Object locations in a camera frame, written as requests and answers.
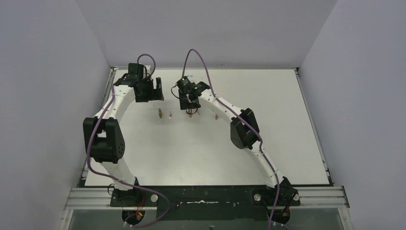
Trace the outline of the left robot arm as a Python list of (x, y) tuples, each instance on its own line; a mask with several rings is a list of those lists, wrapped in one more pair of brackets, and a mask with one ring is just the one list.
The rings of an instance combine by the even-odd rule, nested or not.
[(124, 160), (120, 121), (132, 102), (163, 99), (161, 78), (152, 78), (151, 66), (129, 63), (127, 73), (112, 83), (110, 97), (102, 109), (83, 121), (87, 161), (95, 161), (106, 170), (102, 173), (90, 166), (90, 171), (112, 179), (115, 189), (123, 191), (123, 199), (131, 205), (141, 200), (142, 192)]

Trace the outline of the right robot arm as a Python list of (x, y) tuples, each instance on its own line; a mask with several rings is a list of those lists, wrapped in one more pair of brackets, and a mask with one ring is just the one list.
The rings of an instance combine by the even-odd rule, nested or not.
[(278, 170), (263, 148), (259, 126), (253, 111), (241, 109), (217, 96), (205, 82), (191, 82), (183, 76), (176, 82), (181, 110), (205, 107), (219, 115), (230, 125), (230, 139), (235, 147), (244, 150), (252, 159), (270, 189), (270, 200), (280, 205), (298, 201), (297, 189)]

